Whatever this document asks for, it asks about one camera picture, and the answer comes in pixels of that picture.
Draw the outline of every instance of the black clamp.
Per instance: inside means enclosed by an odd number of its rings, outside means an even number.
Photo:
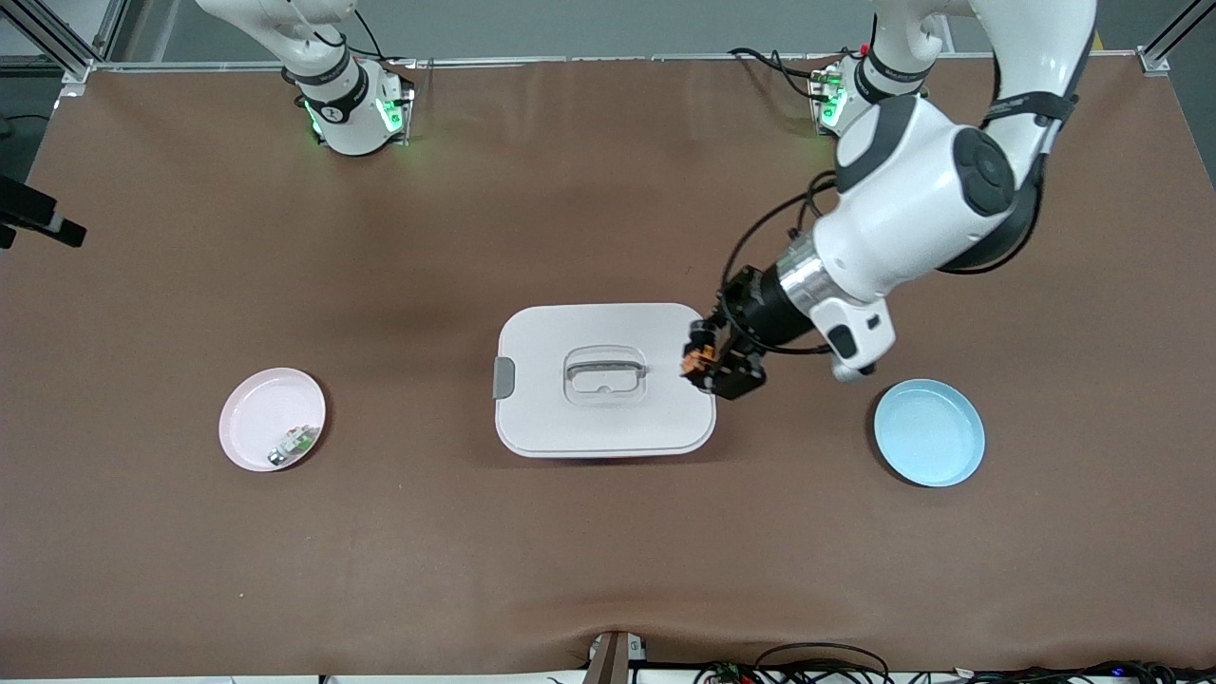
[[[23,228],[62,242],[68,247],[84,243],[84,226],[55,211],[55,198],[24,183],[0,175],[0,250],[12,247],[15,228]]]
[[[1045,92],[1042,90],[1023,92],[995,100],[989,106],[987,114],[984,116],[984,123],[1017,114],[1035,114],[1035,123],[1041,127],[1046,127],[1052,120],[1058,120],[1063,124],[1073,116],[1077,101],[1079,97],[1076,95],[1060,97],[1054,92]]]

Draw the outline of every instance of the gray latch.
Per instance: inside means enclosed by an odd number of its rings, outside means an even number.
[[[516,392],[516,361],[510,357],[494,358],[494,399],[506,399]]]

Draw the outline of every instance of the plate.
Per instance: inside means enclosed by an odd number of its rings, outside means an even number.
[[[906,380],[888,389],[874,411],[874,438],[895,472],[925,487],[958,484],[984,459],[980,414],[936,380]]]
[[[325,394],[313,377],[291,368],[272,368],[237,386],[220,411],[220,447],[236,465],[254,472],[289,467],[304,454],[275,466],[270,452],[300,426],[325,430]]]

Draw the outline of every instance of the green led light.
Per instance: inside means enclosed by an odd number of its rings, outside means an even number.
[[[401,123],[401,107],[393,103],[392,100],[388,102],[383,100],[376,101],[379,105],[381,118],[384,119],[384,127],[389,133],[396,133],[401,130],[405,125]]]
[[[844,88],[837,88],[837,91],[828,97],[828,101],[823,105],[823,124],[835,125],[839,120],[840,105],[849,99],[849,92]]]

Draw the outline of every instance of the black cable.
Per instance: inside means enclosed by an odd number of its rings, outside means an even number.
[[[950,270],[942,270],[941,273],[945,273],[945,274],[948,274],[948,275],[984,275],[985,273],[992,273],[992,271],[995,271],[996,269],[998,269],[998,268],[1003,267],[1004,264],[1012,262],[1013,258],[1017,257],[1019,252],[1021,252],[1023,250],[1026,248],[1026,245],[1030,243],[1031,236],[1035,235],[1035,225],[1036,224],[1037,224],[1037,222],[1030,224],[1030,228],[1026,229],[1026,234],[1021,236],[1021,240],[1018,242],[1017,247],[1014,247],[1013,250],[1009,250],[1009,252],[1006,256],[1001,257],[996,262],[992,262],[990,264],[986,264],[986,265],[983,265],[983,267],[979,267],[979,268],[972,268],[972,269],[950,269]]]
[[[17,127],[12,125],[12,122],[22,119],[43,119],[44,122],[50,122],[51,117],[45,114],[16,114],[12,117],[0,114],[0,124],[2,124],[2,128],[0,128],[0,140],[9,140],[17,135]]]
[[[782,651],[790,651],[790,650],[801,650],[801,649],[833,649],[833,650],[852,651],[855,654],[861,654],[861,655],[863,655],[863,656],[873,660],[878,665],[880,665],[882,668],[883,668],[882,669],[882,677],[883,677],[884,682],[886,682],[888,684],[891,683],[891,668],[890,668],[889,665],[886,665],[886,661],[883,660],[882,656],[879,656],[878,654],[876,654],[873,651],[868,651],[866,649],[862,649],[860,646],[850,646],[849,644],[835,644],[835,643],[832,643],[832,641],[800,641],[800,643],[795,643],[795,644],[782,644],[781,646],[773,646],[773,647],[769,649],[767,651],[765,651],[765,652],[760,654],[759,656],[756,656],[754,667],[760,667],[760,663],[764,662],[764,660],[766,657],[769,657],[769,656],[771,656],[773,654],[779,654]],[[814,661],[800,661],[799,665],[807,663],[807,662],[814,662]],[[855,666],[855,665],[852,665],[852,667],[861,669],[858,666]]]
[[[755,51],[755,50],[753,50],[750,47],[736,47],[734,50],[731,50],[727,54],[728,55],[734,55],[736,57],[739,56],[739,55],[747,55],[749,57],[755,57],[756,60],[760,61],[761,65],[769,67],[770,69],[782,71],[782,68],[778,67],[776,62],[773,62],[769,57],[765,57],[764,55],[761,55],[760,52],[758,52],[758,51]],[[777,51],[773,50],[772,54],[776,55]],[[811,72],[804,72],[801,69],[790,69],[790,68],[787,67],[786,72],[788,72],[792,75],[796,75],[799,78],[811,78]]]
[[[806,202],[798,207],[798,223],[794,230],[790,232],[790,237],[798,237],[803,234],[803,223],[806,220],[806,209],[810,209],[815,218],[823,218],[823,212],[820,206],[815,203],[815,196],[824,190],[835,187],[835,170],[826,170],[811,179],[811,183],[806,185]]]
[[[360,12],[359,10],[355,10],[355,18],[359,19],[359,23],[364,24],[364,30],[367,33],[367,38],[372,40],[372,49],[376,50],[376,56],[379,57],[381,61],[383,61],[384,51],[379,49],[379,40],[376,40],[376,34],[372,33],[371,27],[368,27],[367,22],[364,19],[364,13]]]
[[[794,92],[798,92],[803,97],[806,97],[807,100],[814,100],[816,102],[827,102],[828,101],[828,99],[826,96],[823,96],[823,95],[816,95],[816,94],[814,94],[814,92],[811,92],[809,90],[803,90],[801,88],[798,86],[796,83],[794,83],[793,77],[790,75],[792,72],[786,67],[786,62],[781,61],[781,52],[777,52],[776,50],[773,50],[772,51],[772,58],[777,63],[777,71],[779,71],[782,73],[782,75],[786,77],[786,83],[788,83],[789,86],[794,89]]]
[[[747,338],[747,341],[750,342],[751,344],[759,347],[760,349],[764,349],[765,352],[771,352],[773,354],[792,354],[792,355],[827,354],[832,351],[832,347],[827,344],[820,344],[818,347],[790,348],[790,347],[773,347],[772,344],[766,344],[761,342],[760,340],[756,338],[755,335],[751,335],[747,329],[741,326],[737,320],[734,320],[734,314],[731,313],[731,307],[726,302],[726,286],[731,281],[731,271],[734,269],[734,260],[739,258],[739,252],[742,252],[743,247],[747,246],[748,240],[750,240],[753,235],[755,235],[761,228],[764,228],[766,223],[772,220],[773,217],[793,207],[794,204],[805,201],[806,201],[806,195],[801,192],[790,197],[789,200],[786,200],[781,204],[777,204],[772,209],[769,209],[769,213],[760,217],[760,220],[754,223],[751,228],[749,228],[747,231],[743,232],[743,236],[739,237],[738,242],[734,243],[734,248],[731,250],[731,256],[726,259],[726,267],[722,268],[722,280],[717,290],[719,307],[722,309],[722,315],[726,316],[726,320],[730,321],[731,326],[734,327],[734,330],[737,330],[738,333],[742,335],[744,338]]]

